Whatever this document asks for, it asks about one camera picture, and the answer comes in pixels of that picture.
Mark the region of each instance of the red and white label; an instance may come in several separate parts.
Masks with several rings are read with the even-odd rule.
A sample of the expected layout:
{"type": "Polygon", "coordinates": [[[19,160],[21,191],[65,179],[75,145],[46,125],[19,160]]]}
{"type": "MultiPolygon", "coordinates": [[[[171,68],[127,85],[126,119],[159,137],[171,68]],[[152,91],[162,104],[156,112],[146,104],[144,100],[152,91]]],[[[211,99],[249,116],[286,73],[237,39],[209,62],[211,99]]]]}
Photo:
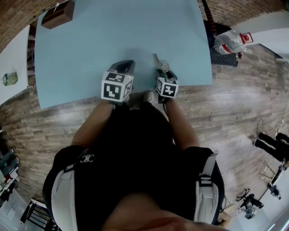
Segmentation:
{"type": "Polygon", "coordinates": [[[228,47],[226,46],[226,44],[223,44],[220,46],[220,48],[227,54],[232,54],[232,52],[228,49],[228,47]]]}

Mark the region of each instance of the black pants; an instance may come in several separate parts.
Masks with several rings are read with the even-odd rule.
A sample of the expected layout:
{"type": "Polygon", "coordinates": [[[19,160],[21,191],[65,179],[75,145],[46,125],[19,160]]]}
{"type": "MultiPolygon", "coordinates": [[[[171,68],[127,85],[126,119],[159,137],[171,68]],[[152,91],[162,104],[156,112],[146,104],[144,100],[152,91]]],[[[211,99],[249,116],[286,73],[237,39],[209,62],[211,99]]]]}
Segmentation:
{"type": "Polygon", "coordinates": [[[278,161],[282,162],[285,158],[285,148],[286,144],[282,143],[279,140],[274,140],[272,137],[260,133],[259,134],[259,138],[261,140],[264,140],[267,144],[273,146],[275,149],[269,147],[267,144],[265,144],[264,142],[257,140],[255,142],[255,146],[258,148],[261,148],[263,150],[265,150],[266,152],[268,152],[270,155],[272,155],[275,159],[277,159],[278,161]]]}
{"type": "Polygon", "coordinates": [[[287,135],[284,135],[283,133],[278,133],[276,136],[276,140],[284,140],[289,143],[289,137],[287,135]]]}
{"type": "Polygon", "coordinates": [[[103,145],[110,140],[113,140],[115,145],[122,145],[117,143],[119,136],[129,139],[130,149],[145,149],[145,147],[135,147],[141,140],[155,144],[156,148],[160,148],[158,143],[176,148],[168,120],[149,102],[142,102],[139,110],[130,110],[126,103],[121,106],[116,105],[95,145],[98,147],[99,142],[103,145]]]}

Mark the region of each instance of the logo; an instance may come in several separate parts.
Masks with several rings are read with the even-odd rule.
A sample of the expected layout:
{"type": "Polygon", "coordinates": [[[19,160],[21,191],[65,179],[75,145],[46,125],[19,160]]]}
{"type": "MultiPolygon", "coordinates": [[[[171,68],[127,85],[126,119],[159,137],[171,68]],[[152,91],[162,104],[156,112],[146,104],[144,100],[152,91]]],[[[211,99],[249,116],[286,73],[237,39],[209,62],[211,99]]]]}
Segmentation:
{"type": "Polygon", "coordinates": [[[84,158],[84,159],[81,160],[80,163],[87,163],[87,162],[92,163],[93,162],[93,158],[92,157],[94,157],[94,154],[83,156],[82,158],[84,158]]]}

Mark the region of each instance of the white shoulder strap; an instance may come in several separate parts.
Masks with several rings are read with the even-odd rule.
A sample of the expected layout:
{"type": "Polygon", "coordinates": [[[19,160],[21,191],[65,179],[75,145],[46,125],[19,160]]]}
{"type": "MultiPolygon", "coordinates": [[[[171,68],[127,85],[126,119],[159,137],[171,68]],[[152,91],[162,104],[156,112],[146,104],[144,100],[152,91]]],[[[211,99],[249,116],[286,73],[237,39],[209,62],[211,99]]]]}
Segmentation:
{"type": "Polygon", "coordinates": [[[194,221],[211,224],[219,201],[218,187],[212,182],[211,176],[217,154],[212,154],[206,161],[200,180],[196,182],[196,209],[194,221]]]}
{"type": "Polygon", "coordinates": [[[54,220],[62,231],[77,231],[75,213],[74,165],[58,173],[51,191],[54,220]]]}

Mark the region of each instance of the black and white marker cube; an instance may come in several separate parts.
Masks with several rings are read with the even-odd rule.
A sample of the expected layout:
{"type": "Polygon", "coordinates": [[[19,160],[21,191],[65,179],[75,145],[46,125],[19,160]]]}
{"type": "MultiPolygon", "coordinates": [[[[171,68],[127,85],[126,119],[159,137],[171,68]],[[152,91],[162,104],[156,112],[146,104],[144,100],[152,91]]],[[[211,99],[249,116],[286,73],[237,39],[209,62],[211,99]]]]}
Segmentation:
{"type": "Polygon", "coordinates": [[[101,98],[122,102],[131,92],[134,77],[106,71],[103,74],[101,98]]]}
{"type": "Polygon", "coordinates": [[[161,96],[175,98],[178,90],[178,81],[174,79],[158,78],[157,91],[161,96]]]}

